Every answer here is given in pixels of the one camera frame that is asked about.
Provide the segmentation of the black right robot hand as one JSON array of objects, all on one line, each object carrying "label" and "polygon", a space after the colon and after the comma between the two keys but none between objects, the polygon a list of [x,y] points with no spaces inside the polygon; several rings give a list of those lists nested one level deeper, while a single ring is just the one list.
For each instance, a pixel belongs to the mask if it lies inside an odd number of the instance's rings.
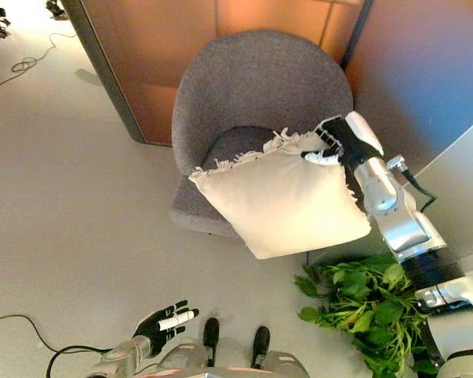
[{"label": "black right robot hand", "polygon": [[315,133],[328,147],[301,153],[304,160],[313,164],[343,165],[355,170],[371,158],[383,159],[381,143],[366,120],[356,111],[323,120],[316,126]]}]

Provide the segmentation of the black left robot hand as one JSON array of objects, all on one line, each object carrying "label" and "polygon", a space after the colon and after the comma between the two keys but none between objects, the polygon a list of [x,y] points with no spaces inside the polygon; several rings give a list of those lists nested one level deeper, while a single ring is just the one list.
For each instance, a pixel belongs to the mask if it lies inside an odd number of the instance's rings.
[{"label": "black left robot hand", "polygon": [[196,308],[190,309],[186,299],[167,306],[145,317],[136,327],[133,336],[144,336],[150,342],[149,358],[160,354],[167,342],[185,332],[190,320],[199,315]]}]

